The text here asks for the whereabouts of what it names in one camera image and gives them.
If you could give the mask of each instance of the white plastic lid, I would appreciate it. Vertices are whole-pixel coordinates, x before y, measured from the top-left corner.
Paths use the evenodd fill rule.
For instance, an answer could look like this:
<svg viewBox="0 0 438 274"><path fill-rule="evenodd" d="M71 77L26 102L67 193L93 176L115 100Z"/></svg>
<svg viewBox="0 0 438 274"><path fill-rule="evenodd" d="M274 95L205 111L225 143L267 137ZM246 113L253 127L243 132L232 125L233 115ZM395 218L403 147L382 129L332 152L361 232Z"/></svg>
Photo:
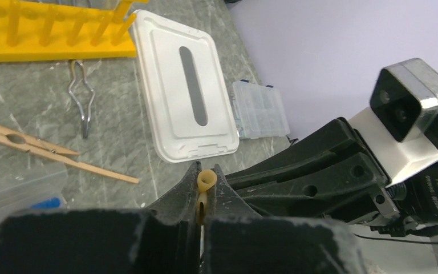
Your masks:
<svg viewBox="0 0 438 274"><path fill-rule="evenodd" d="M212 37L137 10L133 33L158 155L171 163L230 154L239 137Z"/></svg>

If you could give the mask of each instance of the blue object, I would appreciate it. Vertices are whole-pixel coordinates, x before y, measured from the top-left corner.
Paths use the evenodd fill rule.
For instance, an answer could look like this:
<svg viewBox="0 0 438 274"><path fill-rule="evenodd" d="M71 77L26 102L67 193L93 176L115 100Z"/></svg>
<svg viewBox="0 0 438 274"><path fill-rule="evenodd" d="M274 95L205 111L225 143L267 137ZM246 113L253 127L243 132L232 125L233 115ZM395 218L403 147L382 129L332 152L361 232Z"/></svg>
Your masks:
<svg viewBox="0 0 438 274"><path fill-rule="evenodd" d="M44 202L34 204L31 206L31 208L58 208L59 206L61 206L61 200L59 198L52 198Z"/></svg>

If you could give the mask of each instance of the screw hole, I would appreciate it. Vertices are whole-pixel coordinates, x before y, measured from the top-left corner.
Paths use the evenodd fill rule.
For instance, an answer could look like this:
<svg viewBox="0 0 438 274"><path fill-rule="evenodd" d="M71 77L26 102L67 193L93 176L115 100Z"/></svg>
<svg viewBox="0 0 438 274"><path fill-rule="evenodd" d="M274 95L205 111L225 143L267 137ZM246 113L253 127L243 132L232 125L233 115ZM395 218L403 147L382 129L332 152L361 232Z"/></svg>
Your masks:
<svg viewBox="0 0 438 274"><path fill-rule="evenodd" d="M318 193L316 186L305 186L303 188L303 194L308 197L314 197Z"/></svg>
<svg viewBox="0 0 438 274"><path fill-rule="evenodd" d="M362 177L365 174L365 170L361 166L355 166L352 169L352 173L355 177Z"/></svg>
<svg viewBox="0 0 438 274"><path fill-rule="evenodd" d="M375 202L377 202L378 204L383 204L385 202L385 197L382 195L377 195L375 197Z"/></svg>

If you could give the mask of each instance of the countertop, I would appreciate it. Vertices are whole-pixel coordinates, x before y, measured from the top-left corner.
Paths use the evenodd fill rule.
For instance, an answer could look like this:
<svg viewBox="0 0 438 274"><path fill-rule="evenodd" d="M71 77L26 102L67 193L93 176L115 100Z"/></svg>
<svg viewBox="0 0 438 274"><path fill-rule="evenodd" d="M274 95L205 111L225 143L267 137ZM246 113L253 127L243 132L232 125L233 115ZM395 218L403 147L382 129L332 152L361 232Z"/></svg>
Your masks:
<svg viewBox="0 0 438 274"><path fill-rule="evenodd" d="M240 79L259 83L223 0L150 0L134 4L131 11L136 9L209 33L216 42L227 87ZM78 161L140 178L135 185L69 167L63 196L70 208L146 207L182 178L190 162L169 164L155 152L134 59L86 60L84 64L96 91L87 140L81 137L78 110L67 93L69 61L0 64L0 125L78 151ZM76 93L87 95L83 85ZM288 145L285 137L242 140L237 152L201 161L203 168L218 163L229 174ZM0 145L0 178L47 163Z"/></svg>

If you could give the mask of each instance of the metal clamp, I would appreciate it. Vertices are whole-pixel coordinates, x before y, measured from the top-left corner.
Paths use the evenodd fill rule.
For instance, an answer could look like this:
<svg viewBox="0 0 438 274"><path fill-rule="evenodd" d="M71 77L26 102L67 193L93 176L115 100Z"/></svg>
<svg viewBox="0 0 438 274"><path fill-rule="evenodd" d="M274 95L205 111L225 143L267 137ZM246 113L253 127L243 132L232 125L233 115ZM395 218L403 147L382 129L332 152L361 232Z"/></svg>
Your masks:
<svg viewBox="0 0 438 274"><path fill-rule="evenodd" d="M87 116L85 116L85 114L84 114L82 104L78 101L78 98L73 93L73 89L76 88L76 86L75 86L75 83L76 83L75 65L76 64L78 64L81 67L82 72L83 72L83 83L86 86L86 88L88 89L88 91L91 93L91 98L90 98L90 101L88 102L88 115ZM68 84L68 93L71 96L71 98L75 101L76 105L78 106L78 109L80 111L80 119L82 121L83 139L87 139L88 132L90 129L90 121L91 121L91 104L93 104L93 100L95 99L95 91L88 83L88 80L86 78L86 69L85 69L82 61L80 61L80 60L71 61L71 76L72 76L71 82Z"/></svg>

